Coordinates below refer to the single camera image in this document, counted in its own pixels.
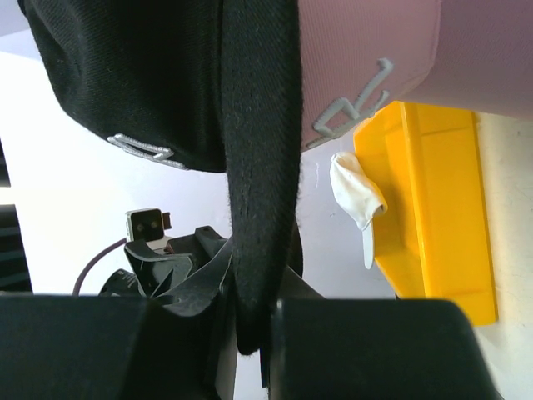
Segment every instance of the black cap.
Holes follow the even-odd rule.
[[[295,222],[297,2],[25,0],[22,10],[71,118],[153,161],[227,172],[237,340],[253,353],[267,339]]]

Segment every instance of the yellow plastic bin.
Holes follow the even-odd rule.
[[[497,320],[473,112],[394,102],[354,135],[388,211],[376,262],[400,298],[445,298],[474,325]]]

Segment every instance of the embroidered logo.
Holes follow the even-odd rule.
[[[123,135],[122,133],[117,133],[115,136],[108,137],[107,141],[115,146],[120,147],[126,153],[133,156],[145,158],[148,161],[165,164],[170,167],[186,169],[185,166],[180,162],[168,159],[174,155],[174,152],[168,147],[164,148],[139,142],[138,140]]]
[[[332,139],[340,138],[346,134],[362,121],[367,118],[371,118],[374,114],[383,106],[385,101],[391,95],[388,90],[383,90],[376,104],[368,109],[361,110],[366,101],[374,93],[379,85],[381,85],[385,79],[391,74],[394,69],[394,64],[388,58],[380,58],[377,61],[380,67],[380,71],[375,77],[363,88],[361,94],[356,99],[356,102],[351,104],[350,100],[346,97],[339,97],[333,101],[325,112],[313,123],[313,129],[320,133],[322,137],[307,144],[308,148],[314,148],[320,144],[328,142]],[[328,127],[327,124],[338,114],[344,113],[350,118],[348,122],[343,123],[337,127]]]

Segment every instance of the black plastic part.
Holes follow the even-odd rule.
[[[0,187],[8,185],[7,169],[0,143]],[[22,244],[15,205],[0,205],[0,292],[31,292],[26,253]]]
[[[271,337],[271,400],[499,398],[451,302],[288,298]]]
[[[301,246],[300,229],[296,221],[292,228],[291,248],[289,250],[287,264],[299,277],[303,276],[303,248]]]
[[[143,297],[0,296],[2,398],[230,400],[226,307],[184,318]]]
[[[124,269],[116,271],[100,291],[100,296],[140,296],[139,281],[134,273]]]
[[[180,285],[162,294],[171,299],[168,310],[183,317],[202,313],[217,298],[222,281],[230,271],[232,241],[228,240],[217,255]]]
[[[159,254],[143,240],[126,243],[124,252],[146,297],[159,296],[183,282],[191,270],[196,269],[191,254]]]
[[[323,298],[315,289],[309,286],[292,268],[285,268],[281,280],[278,300],[283,298]],[[270,343],[265,343],[259,349],[261,356],[261,383],[264,388],[270,386]]]
[[[169,212],[163,213],[162,219],[163,219],[163,229],[165,230],[172,229],[170,213]]]
[[[212,227],[198,227],[193,235],[170,239],[167,251],[172,254],[190,253],[194,256],[197,267],[201,268],[215,257],[226,240]]]

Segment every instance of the black wire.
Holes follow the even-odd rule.
[[[126,238],[120,239],[118,242],[115,242],[111,246],[104,248],[99,254],[94,256],[77,277],[76,283],[74,283],[74,289],[72,290],[72,295],[79,296],[85,277],[89,274],[89,271],[91,271],[92,267],[94,267],[96,263],[98,263],[102,258],[106,257],[110,252],[124,244],[126,244]]]

